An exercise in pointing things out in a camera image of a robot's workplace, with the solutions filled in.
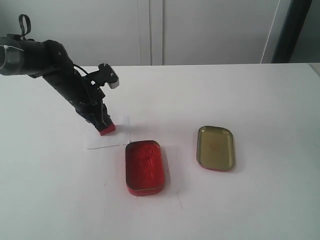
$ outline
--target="robotic arm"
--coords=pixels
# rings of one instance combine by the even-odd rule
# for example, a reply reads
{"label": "robotic arm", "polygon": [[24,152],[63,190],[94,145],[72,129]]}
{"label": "robotic arm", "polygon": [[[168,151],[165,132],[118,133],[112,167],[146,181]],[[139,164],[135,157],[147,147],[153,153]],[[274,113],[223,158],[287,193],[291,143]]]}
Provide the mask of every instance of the robotic arm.
{"label": "robotic arm", "polygon": [[[98,71],[87,73],[71,61],[59,42],[26,39],[25,36],[31,32],[31,21],[27,15],[21,14],[19,23],[21,35],[0,37],[0,74],[43,77],[81,117],[93,124],[101,136],[116,130],[103,103],[105,94],[100,89],[106,83],[111,89],[119,86],[119,78],[113,69],[102,63]],[[80,68],[86,76],[81,76],[74,67]]]}

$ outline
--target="white paper sheet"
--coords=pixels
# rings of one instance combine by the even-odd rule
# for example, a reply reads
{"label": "white paper sheet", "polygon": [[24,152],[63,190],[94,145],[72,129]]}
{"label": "white paper sheet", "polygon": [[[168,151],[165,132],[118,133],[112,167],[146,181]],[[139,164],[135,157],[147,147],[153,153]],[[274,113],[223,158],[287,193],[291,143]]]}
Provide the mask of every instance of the white paper sheet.
{"label": "white paper sheet", "polygon": [[114,121],[115,131],[105,136],[92,126],[85,132],[86,149],[98,149],[126,145],[130,142],[130,116],[121,116]]}

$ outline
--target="metal tin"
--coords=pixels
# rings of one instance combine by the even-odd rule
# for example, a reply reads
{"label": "metal tin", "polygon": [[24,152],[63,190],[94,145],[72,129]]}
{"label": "metal tin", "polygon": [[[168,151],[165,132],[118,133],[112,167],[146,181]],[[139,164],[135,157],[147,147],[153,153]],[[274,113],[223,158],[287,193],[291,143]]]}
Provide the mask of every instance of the metal tin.
{"label": "metal tin", "polygon": [[135,196],[159,193],[165,185],[160,145],[153,140],[129,143],[125,148],[125,178]]}
{"label": "metal tin", "polygon": [[223,127],[203,126],[198,132],[196,159],[205,169],[229,171],[235,165],[234,137]]}

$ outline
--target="gold tin lid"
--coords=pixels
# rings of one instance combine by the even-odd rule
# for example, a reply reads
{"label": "gold tin lid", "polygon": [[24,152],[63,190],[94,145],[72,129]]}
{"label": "gold tin lid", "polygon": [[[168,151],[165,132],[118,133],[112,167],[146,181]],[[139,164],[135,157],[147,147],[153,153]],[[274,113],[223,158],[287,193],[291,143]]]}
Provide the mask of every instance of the gold tin lid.
{"label": "gold tin lid", "polygon": [[198,132],[196,159],[200,166],[229,171],[235,165],[234,137],[223,127],[203,126]]}

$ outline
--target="white table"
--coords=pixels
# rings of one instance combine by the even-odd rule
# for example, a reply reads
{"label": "white table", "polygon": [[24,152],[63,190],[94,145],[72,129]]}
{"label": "white table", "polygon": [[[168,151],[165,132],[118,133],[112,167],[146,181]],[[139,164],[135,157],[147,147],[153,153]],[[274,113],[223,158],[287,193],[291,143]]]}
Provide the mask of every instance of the white table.
{"label": "white table", "polygon": [[[125,146],[85,150],[88,124],[42,78],[0,76],[0,239],[320,239],[320,78],[307,64],[114,69],[105,103],[130,115],[131,141],[160,143],[165,189],[130,195]],[[233,133],[231,172],[198,165],[204,125]]]}

